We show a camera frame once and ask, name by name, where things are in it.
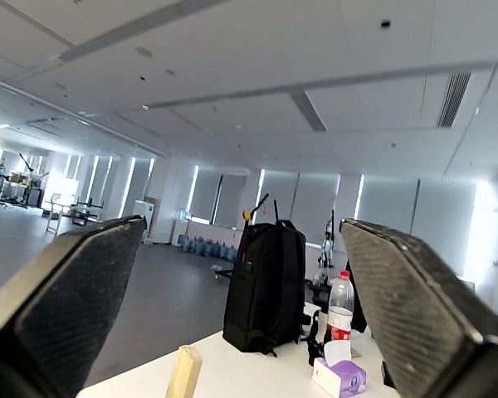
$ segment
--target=air vent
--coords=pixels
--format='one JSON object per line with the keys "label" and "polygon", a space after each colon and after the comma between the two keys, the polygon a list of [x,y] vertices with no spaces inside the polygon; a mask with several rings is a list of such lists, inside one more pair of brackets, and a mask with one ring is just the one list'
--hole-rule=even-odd
{"label": "air vent", "polygon": [[471,72],[461,72],[452,74],[448,79],[447,91],[437,121],[438,128],[449,129],[453,125],[470,78]]}

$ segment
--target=black object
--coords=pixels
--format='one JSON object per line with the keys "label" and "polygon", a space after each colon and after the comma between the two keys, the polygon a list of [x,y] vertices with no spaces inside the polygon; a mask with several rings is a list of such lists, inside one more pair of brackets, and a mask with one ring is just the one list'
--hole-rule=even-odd
{"label": "black object", "polygon": [[0,289],[0,398],[74,397],[120,310],[140,216],[59,235]]}
{"label": "black object", "polygon": [[395,383],[393,382],[393,378],[391,377],[388,371],[388,364],[385,363],[385,361],[382,361],[382,380],[385,386],[395,388]]}
{"label": "black object", "polygon": [[312,326],[310,328],[310,333],[308,337],[302,338],[302,342],[308,344],[308,363],[310,366],[314,365],[316,358],[321,358],[325,356],[325,346],[321,342],[317,342],[315,339],[317,332],[319,330],[319,311],[315,311],[312,315]]}
{"label": "black object", "polygon": [[364,310],[362,309],[362,303],[359,301],[359,294],[356,288],[356,282],[354,281],[354,274],[352,268],[350,268],[350,261],[347,261],[345,270],[349,271],[349,279],[352,287],[354,289],[354,311],[352,312],[352,321],[350,322],[350,327],[358,332],[365,332],[367,327],[367,321],[365,320]]}
{"label": "black object", "polygon": [[[249,216],[249,220],[246,220],[246,222],[243,226],[244,230],[249,226],[249,221],[252,220],[252,217],[255,215],[256,211],[258,209],[260,209],[260,207],[264,204],[264,202],[267,200],[268,197],[269,197],[269,193],[264,195],[264,197],[258,202],[256,207],[254,209],[252,209],[251,214]],[[223,278],[230,279],[230,278],[232,278],[232,269],[221,269],[219,271],[214,271],[214,274],[216,274],[216,279],[218,276],[222,276]]]}
{"label": "black object", "polygon": [[421,240],[340,226],[367,322],[402,397],[498,397],[498,317]]}
{"label": "black object", "polygon": [[102,201],[100,206],[93,205],[92,198],[90,198],[89,201],[87,201],[87,202],[78,201],[77,205],[86,206],[86,209],[84,211],[82,211],[82,210],[79,210],[77,208],[77,205],[71,206],[71,210],[73,210],[73,212],[72,212],[72,224],[74,224],[75,226],[86,226],[89,223],[89,221],[92,221],[90,219],[92,216],[95,218],[94,221],[98,221],[100,218],[99,213],[92,215],[89,211],[89,207],[103,209],[104,204],[105,204],[105,201]]}
{"label": "black object", "polygon": [[223,338],[242,352],[275,355],[274,347],[299,340],[306,238],[277,212],[276,219],[274,225],[246,222],[234,263]]}

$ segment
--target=desk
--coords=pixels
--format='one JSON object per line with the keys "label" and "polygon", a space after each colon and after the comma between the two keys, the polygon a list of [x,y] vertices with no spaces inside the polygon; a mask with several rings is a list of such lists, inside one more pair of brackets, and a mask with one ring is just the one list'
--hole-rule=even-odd
{"label": "desk", "polygon": [[[278,358],[242,353],[223,340],[222,332],[193,344],[203,356],[194,398],[302,397],[329,398],[311,380],[306,343],[276,348]],[[367,389],[358,398],[398,398],[382,383],[382,356],[370,337],[356,337],[352,347],[362,356],[354,362],[367,372]],[[168,388],[178,352],[85,388],[79,398],[161,398]]]}

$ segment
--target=tissue box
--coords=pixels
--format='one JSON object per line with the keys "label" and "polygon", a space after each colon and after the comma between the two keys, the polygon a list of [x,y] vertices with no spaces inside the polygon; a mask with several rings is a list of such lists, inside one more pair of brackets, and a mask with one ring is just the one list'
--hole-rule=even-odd
{"label": "tissue box", "polygon": [[328,367],[325,359],[316,358],[312,380],[334,398],[347,398],[365,391],[367,373],[351,361]]}

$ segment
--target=floor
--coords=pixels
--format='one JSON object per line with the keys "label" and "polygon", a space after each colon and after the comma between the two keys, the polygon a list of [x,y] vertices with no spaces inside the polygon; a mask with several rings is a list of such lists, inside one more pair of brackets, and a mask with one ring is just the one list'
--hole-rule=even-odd
{"label": "floor", "polygon": [[[0,209],[0,287],[50,243],[40,211]],[[62,230],[70,222],[63,219]],[[120,374],[222,329],[228,282],[220,263],[171,246],[140,246],[120,315],[87,385]]]}

